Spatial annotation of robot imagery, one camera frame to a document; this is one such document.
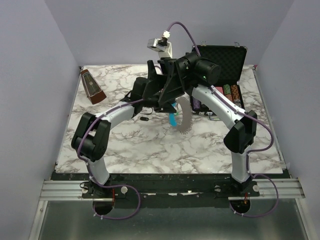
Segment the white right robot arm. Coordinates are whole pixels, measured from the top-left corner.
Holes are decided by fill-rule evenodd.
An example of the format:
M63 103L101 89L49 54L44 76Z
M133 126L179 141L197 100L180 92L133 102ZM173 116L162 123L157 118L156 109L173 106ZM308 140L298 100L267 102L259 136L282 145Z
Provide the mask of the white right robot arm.
M229 130L223 142L231 151L230 191L236 196L243 195L252 180L246 154L256 135L257 114L238 107L214 87L221 68L197 52L180 58L162 58L158 62L161 74L157 74L152 60L147 61L147 79L142 98L145 101L157 100L157 104L163 106L188 94L215 113Z

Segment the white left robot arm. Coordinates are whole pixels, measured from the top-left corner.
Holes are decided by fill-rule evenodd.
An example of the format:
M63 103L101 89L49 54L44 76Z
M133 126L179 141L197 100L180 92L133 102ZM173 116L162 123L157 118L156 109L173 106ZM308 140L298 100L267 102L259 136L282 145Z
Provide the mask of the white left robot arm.
M156 112L174 113L173 101L182 95L179 83L173 77L159 75L154 79L138 77L130 90L119 103L99 114L84 113L74 136L71 147L79 159L85 162L89 178L94 182L93 191L101 198L107 197L111 185L107 182L110 174L104 163L112 128L130 120L144 107Z

